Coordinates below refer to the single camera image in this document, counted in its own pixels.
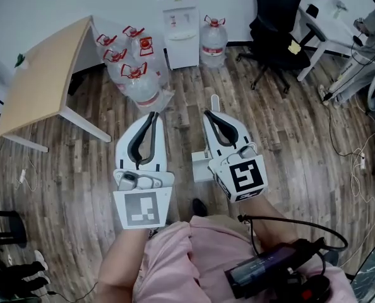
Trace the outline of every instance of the power strip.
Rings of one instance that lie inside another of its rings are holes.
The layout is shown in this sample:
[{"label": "power strip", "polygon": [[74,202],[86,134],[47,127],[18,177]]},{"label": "power strip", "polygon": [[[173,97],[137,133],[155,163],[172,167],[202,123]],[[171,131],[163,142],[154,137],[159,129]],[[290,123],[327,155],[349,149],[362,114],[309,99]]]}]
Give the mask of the power strip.
[{"label": "power strip", "polygon": [[26,169],[22,169],[21,177],[19,178],[19,184],[23,184],[25,180]]},{"label": "power strip", "polygon": [[364,170],[366,169],[366,155],[364,153],[361,153],[360,156],[362,159],[360,160],[360,169]]}]

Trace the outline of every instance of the person in gray shirt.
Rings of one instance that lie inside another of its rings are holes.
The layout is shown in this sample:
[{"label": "person in gray shirt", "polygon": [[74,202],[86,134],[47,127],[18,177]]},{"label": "person in gray shirt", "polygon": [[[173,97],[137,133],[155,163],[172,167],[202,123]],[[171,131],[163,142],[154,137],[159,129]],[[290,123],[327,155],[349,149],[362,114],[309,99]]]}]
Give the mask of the person in gray shirt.
[{"label": "person in gray shirt", "polygon": [[[366,44],[359,49],[358,52],[372,61],[375,59],[375,9],[366,18],[362,20],[355,20],[354,26],[361,33],[368,36]],[[338,107],[340,104],[349,100],[361,88],[368,85],[374,78],[374,75],[375,72],[369,73],[367,76],[360,78],[362,82],[355,82],[342,93],[339,93],[334,99],[334,106]]]}]

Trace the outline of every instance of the black cable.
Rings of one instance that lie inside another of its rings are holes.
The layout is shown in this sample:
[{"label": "black cable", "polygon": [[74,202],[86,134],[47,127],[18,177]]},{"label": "black cable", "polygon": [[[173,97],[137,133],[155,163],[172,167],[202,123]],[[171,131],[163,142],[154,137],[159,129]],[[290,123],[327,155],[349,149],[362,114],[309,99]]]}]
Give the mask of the black cable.
[{"label": "black cable", "polygon": [[43,294],[39,297],[42,297],[42,296],[45,296],[45,295],[59,295],[61,296],[65,301],[67,301],[68,303],[76,303],[78,302],[79,300],[83,300],[85,297],[87,297],[88,295],[90,295],[92,293],[92,291],[95,289],[95,287],[98,285],[98,282],[95,283],[95,285],[89,290],[88,293],[86,293],[83,297],[80,297],[79,299],[76,299],[76,300],[68,300],[65,296],[63,296],[63,294],[60,294],[60,293],[57,293],[55,291],[51,291],[51,290],[48,290],[46,294]]},{"label": "black cable", "polygon": [[317,251],[316,254],[319,256],[319,258],[321,258],[321,261],[322,261],[322,272],[321,272],[321,275],[324,275],[325,274],[325,269],[326,269],[325,258],[324,258],[324,256],[319,251]]},{"label": "black cable", "polygon": [[363,156],[361,156],[359,154],[355,154],[354,152],[343,155],[343,154],[339,153],[339,151],[336,150],[335,144],[333,143],[332,131],[331,131],[332,113],[331,113],[331,109],[329,107],[327,107],[327,108],[328,108],[328,111],[329,111],[329,137],[331,138],[332,147],[333,147],[333,150],[335,151],[335,153],[338,154],[341,157],[348,157],[348,156],[351,156],[351,155],[356,155],[356,156],[361,157],[363,159],[364,158]]},{"label": "black cable", "polygon": [[278,217],[253,217],[251,215],[239,215],[238,216],[238,221],[243,222],[245,220],[271,220],[271,221],[281,221],[281,222],[289,222],[289,223],[296,223],[299,225],[308,225],[309,227],[314,227],[317,229],[321,229],[323,231],[329,232],[330,234],[333,234],[335,237],[339,238],[343,242],[343,247],[333,247],[333,246],[328,246],[324,245],[322,249],[328,250],[328,251],[344,251],[346,248],[348,248],[348,242],[342,236],[339,234],[339,232],[336,232],[330,228],[324,227],[323,225],[317,225],[316,223],[312,222],[307,222],[307,221],[300,221],[300,220],[293,220],[293,219],[286,219],[286,218],[278,218]]},{"label": "black cable", "polygon": [[[363,65],[363,66],[367,66],[367,65],[370,65],[372,62],[374,62],[374,60],[375,60],[375,58],[374,59],[372,59],[372,60],[370,60],[370,61],[368,61],[367,63],[360,63],[358,60],[356,60],[356,57],[354,57],[353,56],[353,48],[354,48],[354,44],[355,44],[355,41],[353,41],[353,44],[352,44],[352,46],[351,46],[351,48],[350,48],[350,55],[352,56],[352,59],[354,59],[357,63],[359,63],[360,65]],[[369,49],[371,49],[371,52],[374,52],[374,50],[372,50],[372,48],[375,46],[375,44],[373,45],[373,46],[371,46],[371,47],[368,47]],[[366,50],[366,47],[367,46],[364,46],[365,48],[365,50],[362,50],[363,52],[369,52],[368,50]]]},{"label": "black cable", "polygon": [[258,252],[258,250],[256,249],[256,246],[255,246],[255,241],[253,240],[253,223],[252,223],[252,220],[249,221],[249,224],[251,225],[251,242],[252,242],[252,247],[253,247],[253,250],[256,253],[256,255],[259,256],[259,252]]}]

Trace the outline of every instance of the handheld device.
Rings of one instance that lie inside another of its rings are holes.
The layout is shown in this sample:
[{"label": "handheld device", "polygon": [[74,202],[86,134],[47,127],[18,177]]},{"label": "handheld device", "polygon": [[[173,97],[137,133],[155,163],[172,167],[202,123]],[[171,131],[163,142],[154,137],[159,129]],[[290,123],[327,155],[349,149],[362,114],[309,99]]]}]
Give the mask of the handheld device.
[{"label": "handheld device", "polygon": [[[277,220],[309,225],[332,233],[343,242],[344,246],[327,246],[324,238],[319,238],[316,242],[299,239],[293,244],[279,244],[269,251],[258,254],[252,241],[257,256],[225,271],[225,276],[236,299],[243,297],[247,299],[267,288],[272,288],[277,297],[274,302],[311,303],[328,300],[331,294],[330,281],[324,276],[326,264],[319,250],[345,250],[348,243],[342,235],[315,223],[286,218],[239,216],[238,219],[241,222],[250,221],[251,227],[252,220]],[[321,258],[322,272],[320,275],[312,276],[305,283],[302,283],[302,277],[296,271],[315,254]]]}]

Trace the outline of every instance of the black shoe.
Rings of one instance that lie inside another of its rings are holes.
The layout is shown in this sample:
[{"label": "black shoe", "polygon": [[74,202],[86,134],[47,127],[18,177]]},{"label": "black shoe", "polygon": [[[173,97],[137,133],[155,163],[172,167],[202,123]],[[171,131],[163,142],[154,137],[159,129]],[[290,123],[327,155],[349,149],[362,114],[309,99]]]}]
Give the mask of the black shoe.
[{"label": "black shoe", "polygon": [[200,201],[199,199],[193,199],[192,201],[192,207],[193,207],[193,214],[197,215],[198,217],[207,217],[207,207],[206,205]]}]

